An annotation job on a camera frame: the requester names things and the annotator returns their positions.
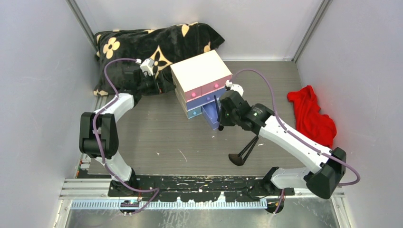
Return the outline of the black thin makeup brush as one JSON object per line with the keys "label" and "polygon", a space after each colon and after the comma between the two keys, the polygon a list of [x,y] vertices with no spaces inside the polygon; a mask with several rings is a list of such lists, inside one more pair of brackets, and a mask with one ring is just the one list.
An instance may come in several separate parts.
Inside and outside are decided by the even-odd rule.
{"label": "black thin makeup brush", "polygon": [[216,95],[214,95],[214,102],[215,102],[215,107],[216,107],[216,112],[217,112],[218,130],[222,131],[224,129],[224,126],[221,124],[220,107],[219,107],[219,102],[218,102]]}

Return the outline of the small purple drawer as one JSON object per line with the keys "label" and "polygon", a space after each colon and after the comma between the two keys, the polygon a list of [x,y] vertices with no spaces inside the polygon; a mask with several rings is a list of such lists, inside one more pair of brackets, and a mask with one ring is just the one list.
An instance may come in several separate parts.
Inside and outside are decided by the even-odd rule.
{"label": "small purple drawer", "polygon": [[205,104],[201,107],[202,114],[213,130],[218,129],[218,122],[217,122],[217,112],[216,112],[216,107],[215,107],[215,102],[211,102],[208,104]]}

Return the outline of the white pink drawer organizer box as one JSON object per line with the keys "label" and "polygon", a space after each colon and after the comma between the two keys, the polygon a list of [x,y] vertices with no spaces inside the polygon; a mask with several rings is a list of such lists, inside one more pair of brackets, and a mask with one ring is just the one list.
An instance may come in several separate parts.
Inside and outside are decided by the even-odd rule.
{"label": "white pink drawer organizer box", "polygon": [[171,65],[175,95],[187,117],[202,114],[202,107],[224,93],[232,72],[217,51],[191,57]]}

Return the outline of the black fan makeup brush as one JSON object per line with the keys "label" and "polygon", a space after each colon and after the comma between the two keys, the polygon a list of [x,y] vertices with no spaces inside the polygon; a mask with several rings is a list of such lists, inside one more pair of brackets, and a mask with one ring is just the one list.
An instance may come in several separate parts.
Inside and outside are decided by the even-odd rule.
{"label": "black fan makeup brush", "polygon": [[229,160],[236,166],[244,165],[245,161],[250,156],[258,140],[259,137],[256,135],[239,153],[228,154]]}

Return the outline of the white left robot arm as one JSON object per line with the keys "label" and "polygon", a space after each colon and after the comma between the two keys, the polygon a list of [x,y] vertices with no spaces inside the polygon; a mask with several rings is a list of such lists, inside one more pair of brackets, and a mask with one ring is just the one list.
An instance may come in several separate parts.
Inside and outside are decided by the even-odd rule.
{"label": "white left robot arm", "polygon": [[111,186],[127,196],[138,192],[139,184],[133,168],[126,164],[118,151],[118,120],[133,109],[143,95],[158,95],[175,89],[172,78],[160,71],[148,76],[138,66],[123,71],[122,93],[93,112],[80,117],[79,149],[97,160],[111,175]]}

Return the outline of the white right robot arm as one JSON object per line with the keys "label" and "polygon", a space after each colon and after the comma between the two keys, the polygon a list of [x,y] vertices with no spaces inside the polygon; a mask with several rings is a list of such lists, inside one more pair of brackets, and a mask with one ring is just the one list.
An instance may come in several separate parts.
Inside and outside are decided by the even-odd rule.
{"label": "white right robot arm", "polygon": [[303,168],[271,168],[262,187],[269,195],[282,189],[304,188],[322,199],[329,199],[345,174],[346,152],[320,145],[299,133],[262,104],[249,105],[237,91],[219,98],[220,124],[240,126],[258,138],[270,140],[304,164]]}

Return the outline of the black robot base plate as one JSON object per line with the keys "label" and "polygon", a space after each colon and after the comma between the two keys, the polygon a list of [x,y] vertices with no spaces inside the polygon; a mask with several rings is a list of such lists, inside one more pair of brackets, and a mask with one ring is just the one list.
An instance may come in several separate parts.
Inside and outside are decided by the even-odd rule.
{"label": "black robot base plate", "polygon": [[254,176],[148,176],[138,175],[137,186],[144,193],[137,193],[111,181],[109,197],[141,197],[149,200],[154,188],[159,188],[154,201],[215,202],[220,195],[225,202],[254,202],[264,197],[278,198],[280,190],[269,191],[262,177]]}

